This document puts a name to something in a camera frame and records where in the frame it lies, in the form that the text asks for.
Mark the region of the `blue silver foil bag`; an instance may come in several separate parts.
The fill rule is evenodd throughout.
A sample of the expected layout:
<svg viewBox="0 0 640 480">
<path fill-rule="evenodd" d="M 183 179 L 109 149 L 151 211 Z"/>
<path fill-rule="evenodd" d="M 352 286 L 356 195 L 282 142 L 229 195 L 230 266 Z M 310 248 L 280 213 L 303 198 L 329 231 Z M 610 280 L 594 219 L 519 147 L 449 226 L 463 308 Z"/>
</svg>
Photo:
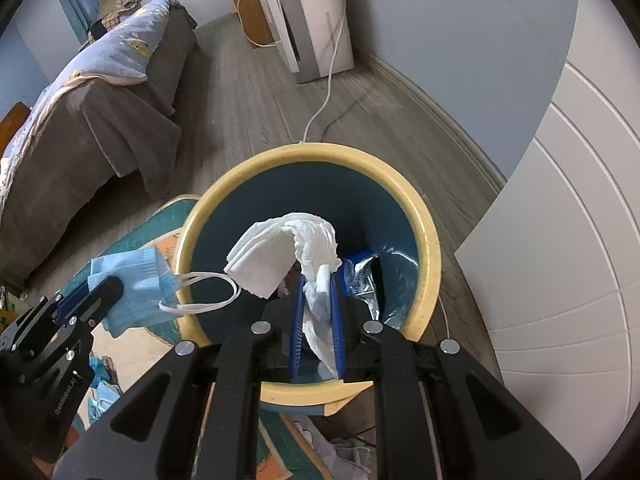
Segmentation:
<svg viewBox="0 0 640 480">
<path fill-rule="evenodd" d="M 367 249 L 345 256 L 338 275 L 345 296 L 363 301 L 375 321 L 401 329 L 416 293 L 415 258 L 397 249 Z"/>
</svg>

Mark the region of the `white tissue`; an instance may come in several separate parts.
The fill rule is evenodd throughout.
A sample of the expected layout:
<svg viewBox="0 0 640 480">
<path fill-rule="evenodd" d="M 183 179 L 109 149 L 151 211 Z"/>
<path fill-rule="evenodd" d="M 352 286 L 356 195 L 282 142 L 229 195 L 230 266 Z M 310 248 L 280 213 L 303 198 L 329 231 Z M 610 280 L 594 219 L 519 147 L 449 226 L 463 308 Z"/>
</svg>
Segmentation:
<svg viewBox="0 0 640 480">
<path fill-rule="evenodd" d="M 308 212 L 291 212 L 250 226 L 230 249 L 224 273 L 266 299 L 298 269 L 304 279 L 304 337 L 326 374 L 337 378 L 330 281 L 341 265 L 332 224 Z"/>
</svg>

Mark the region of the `blue face mask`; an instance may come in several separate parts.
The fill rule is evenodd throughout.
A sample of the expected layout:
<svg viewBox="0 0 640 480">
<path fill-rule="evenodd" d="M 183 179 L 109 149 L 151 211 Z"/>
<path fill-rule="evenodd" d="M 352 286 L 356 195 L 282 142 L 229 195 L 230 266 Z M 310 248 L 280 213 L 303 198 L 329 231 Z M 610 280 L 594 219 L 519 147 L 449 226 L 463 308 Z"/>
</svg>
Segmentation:
<svg viewBox="0 0 640 480">
<path fill-rule="evenodd" d="M 130 328 L 155 326 L 180 316 L 222 309 L 237 300 L 241 293 L 241 287 L 223 273 L 175 274 L 155 247 L 116 252 L 91 260 L 87 278 L 90 289 L 97 288 L 110 276 L 118 278 L 124 286 L 122 296 L 103 321 L 105 330 L 114 338 L 122 336 Z M 207 280 L 224 281 L 231 294 L 214 302 L 180 304 L 177 292 Z"/>
</svg>

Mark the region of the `yellow rimmed teal trash bin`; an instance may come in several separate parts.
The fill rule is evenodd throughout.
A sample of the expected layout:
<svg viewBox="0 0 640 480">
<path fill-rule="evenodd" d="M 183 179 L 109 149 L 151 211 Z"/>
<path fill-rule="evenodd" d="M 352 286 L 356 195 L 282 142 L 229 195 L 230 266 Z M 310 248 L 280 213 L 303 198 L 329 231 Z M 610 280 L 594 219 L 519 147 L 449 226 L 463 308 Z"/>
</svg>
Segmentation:
<svg viewBox="0 0 640 480">
<path fill-rule="evenodd" d="M 340 255 L 381 259 L 387 309 L 419 340 L 435 309 L 442 256 L 430 211 L 411 183 L 366 152 L 331 143 L 273 148 L 228 170 L 196 202 L 177 243 L 174 271 L 219 271 L 254 223 L 290 212 L 329 221 Z"/>
</svg>

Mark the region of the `teal and peach rug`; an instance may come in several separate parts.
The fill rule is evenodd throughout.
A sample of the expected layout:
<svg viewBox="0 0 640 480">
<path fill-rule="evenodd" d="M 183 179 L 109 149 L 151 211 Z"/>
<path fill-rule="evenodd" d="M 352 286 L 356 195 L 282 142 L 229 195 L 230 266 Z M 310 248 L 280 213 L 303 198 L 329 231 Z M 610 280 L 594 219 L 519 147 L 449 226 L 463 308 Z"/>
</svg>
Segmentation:
<svg viewBox="0 0 640 480">
<path fill-rule="evenodd" d="M 99 255 L 128 252 L 155 246 L 167 258 L 174 255 L 178 237 L 198 196 L 182 194 L 160 206 L 145 222 L 125 233 Z M 93 351 L 115 362 L 119 385 L 128 389 L 166 353 L 178 336 L 176 324 L 130 328 L 114 338 L 98 327 Z M 259 479 L 329 479 L 331 473 L 306 438 L 306 429 L 296 417 L 264 411 L 258 420 L 257 477 Z"/>
</svg>

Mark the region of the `bed with grey cover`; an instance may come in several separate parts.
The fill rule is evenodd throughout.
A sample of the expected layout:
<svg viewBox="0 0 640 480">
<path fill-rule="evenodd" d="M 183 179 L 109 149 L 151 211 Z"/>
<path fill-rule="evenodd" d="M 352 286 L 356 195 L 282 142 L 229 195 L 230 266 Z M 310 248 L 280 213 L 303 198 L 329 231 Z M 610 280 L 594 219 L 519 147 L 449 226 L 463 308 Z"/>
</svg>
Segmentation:
<svg viewBox="0 0 640 480">
<path fill-rule="evenodd" d="M 23 287 L 107 181 L 138 172 L 149 196 L 168 191 L 181 136 L 171 117 L 195 26 L 180 3 L 147 81 L 121 87 L 91 79 L 55 104 L 1 201 L 2 283 Z"/>
</svg>

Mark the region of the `wooden headboard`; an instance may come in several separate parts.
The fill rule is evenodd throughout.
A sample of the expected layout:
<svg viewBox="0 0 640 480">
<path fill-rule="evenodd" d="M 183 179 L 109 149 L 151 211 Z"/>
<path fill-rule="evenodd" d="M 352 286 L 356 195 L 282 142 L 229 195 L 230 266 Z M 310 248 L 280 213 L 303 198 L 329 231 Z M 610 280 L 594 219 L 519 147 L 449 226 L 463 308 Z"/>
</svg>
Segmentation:
<svg viewBox="0 0 640 480">
<path fill-rule="evenodd" d="M 22 128 L 30 115 L 30 108 L 22 101 L 16 102 L 0 122 L 0 155 L 11 143 L 17 131 Z"/>
</svg>

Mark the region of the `blue floral quilt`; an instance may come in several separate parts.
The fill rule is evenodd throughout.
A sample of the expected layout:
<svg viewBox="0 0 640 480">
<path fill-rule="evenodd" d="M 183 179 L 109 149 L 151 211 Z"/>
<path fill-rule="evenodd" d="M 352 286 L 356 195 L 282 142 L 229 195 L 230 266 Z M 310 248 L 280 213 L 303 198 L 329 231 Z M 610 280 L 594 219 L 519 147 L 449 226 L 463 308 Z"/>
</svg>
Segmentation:
<svg viewBox="0 0 640 480">
<path fill-rule="evenodd" d="M 32 107 L 26 122 L 14 134 L 1 159 L 1 200 L 5 202 L 30 144 L 38 129 L 64 94 L 91 79 L 113 86 L 133 86 L 148 80 L 148 66 L 165 36 L 170 11 L 177 0 L 152 0 L 84 50 L 61 70 Z"/>
</svg>

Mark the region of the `wooden nightstand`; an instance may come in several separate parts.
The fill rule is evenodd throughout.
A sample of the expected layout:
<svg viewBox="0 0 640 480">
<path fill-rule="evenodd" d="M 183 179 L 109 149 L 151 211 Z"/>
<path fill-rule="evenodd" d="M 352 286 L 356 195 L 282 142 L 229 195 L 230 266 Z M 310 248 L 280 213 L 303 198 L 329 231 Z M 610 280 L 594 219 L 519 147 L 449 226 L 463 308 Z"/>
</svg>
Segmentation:
<svg viewBox="0 0 640 480">
<path fill-rule="evenodd" d="M 274 45 L 262 4 L 259 0 L 232 0 L 243 34 L 253 48 L 269 48 Z"/>
</svg>

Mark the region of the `white air purifier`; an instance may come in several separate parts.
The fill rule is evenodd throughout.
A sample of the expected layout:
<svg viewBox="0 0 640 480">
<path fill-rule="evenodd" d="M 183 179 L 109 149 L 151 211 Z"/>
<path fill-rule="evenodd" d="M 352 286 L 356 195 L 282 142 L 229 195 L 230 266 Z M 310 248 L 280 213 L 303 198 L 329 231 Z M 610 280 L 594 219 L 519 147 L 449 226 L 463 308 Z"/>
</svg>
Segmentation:
<svg viewBox="0 0 640 480">
<path fill-rule="evenodd" d="M 354 68 L 345 0 L 259 0 L 276 48 L 299 84 Z"/>
</svg>

